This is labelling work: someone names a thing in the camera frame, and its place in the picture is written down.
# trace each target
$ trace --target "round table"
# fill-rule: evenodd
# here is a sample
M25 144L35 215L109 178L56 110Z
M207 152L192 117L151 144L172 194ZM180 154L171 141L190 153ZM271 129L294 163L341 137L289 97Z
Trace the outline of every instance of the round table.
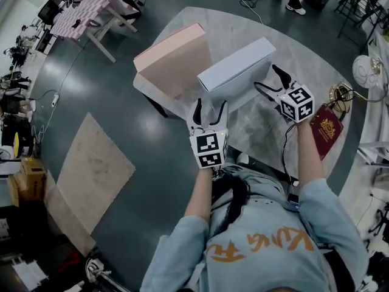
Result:
M341 81L347 83L330 64L294 39L258 22L220 11L187 7L170 21L154 44L194 23L200 23L204 28L214 63L255 40L266 37L277 49L272 63L311 90L315 97L315 111L323 103L329 102L328 93L332 85ZM280 79L271 69L263 83L273 87L281 86ZM190 91L171 99L140 74L135 76L134 87L183 119L186 118L189 107L202 94L200 91ZM257 95L230 113L229 145L283 172L281 154L285 132L291 123L287 124L274 108L274 103L262 95ZM342 133L323 160L327 177L339 158L349 120L350 116L347 115L342 122ZM297 132L291 133L293 134L288 135L289 140L285 148L285 163L289 174L297 178Z

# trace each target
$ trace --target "pink checkered tablecloth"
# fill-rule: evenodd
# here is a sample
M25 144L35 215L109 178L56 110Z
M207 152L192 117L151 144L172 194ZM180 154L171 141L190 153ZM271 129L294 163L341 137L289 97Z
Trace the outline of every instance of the pink checkered tablecloth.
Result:
M111 7L121 15L138 12L127 3L124 3L123 0L82 0L80 5L75 9L70 6L55 17L54 25L50 33L64 38L78 40L91 21L99 14L105 13L107 7ZM73 28L72 26L78 19L81 20L81 23L77 28Z

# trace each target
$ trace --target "gray concrete floor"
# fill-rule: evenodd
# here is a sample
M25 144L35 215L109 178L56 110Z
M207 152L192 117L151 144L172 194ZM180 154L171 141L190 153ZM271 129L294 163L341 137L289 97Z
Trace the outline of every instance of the gray concrete floor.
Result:
M306 6L306 16L286 11L286 2L260 0L255 10L265 25L301 42L354 84L351 65L358 48L344 37L337 39L344 20L333 13L337 1L331 0L322 12ZM147 0L142 17L135 23L137 34L126 38L108 33L103 40L116 57L116 64L111 64L91 43L80 50L70 41L59 41L40 71L32 95L37 98L49 89L61 89L41 153L55 179L87 112L136 166L134 176L92 235L116 279L130 289L140 287L159 237L170 233L183 214L197 172L185 122L174 116L163 118L133 88L136 74L133 58L150 46L186 6L220 10L258 21L250 10L240 6L239 0ZM38 101L34 118L38 128L50 117L51 93ZM337 193L353 163L365 108L363 103L354 102L346 144L329 178Z

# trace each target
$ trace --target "beige rug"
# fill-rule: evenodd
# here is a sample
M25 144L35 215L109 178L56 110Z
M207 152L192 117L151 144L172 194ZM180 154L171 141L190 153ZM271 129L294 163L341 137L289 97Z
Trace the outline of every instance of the beige rug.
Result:
M47 172L46 189L44 204L48 213L54 219L61 232L63 232L73 245L84 255L87 256L93 249L96 242L85 230L73 211L67 205L60 190L50 173Z
M87 114L62 166L57 186L91 234L135 167Z

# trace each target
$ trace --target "red passport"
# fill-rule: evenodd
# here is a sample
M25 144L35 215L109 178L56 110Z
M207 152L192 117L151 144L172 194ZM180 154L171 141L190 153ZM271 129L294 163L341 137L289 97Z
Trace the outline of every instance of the red passport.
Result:
M311 120L311 128L320 160L323 160L342 132L343 124L332 109L323 104Z

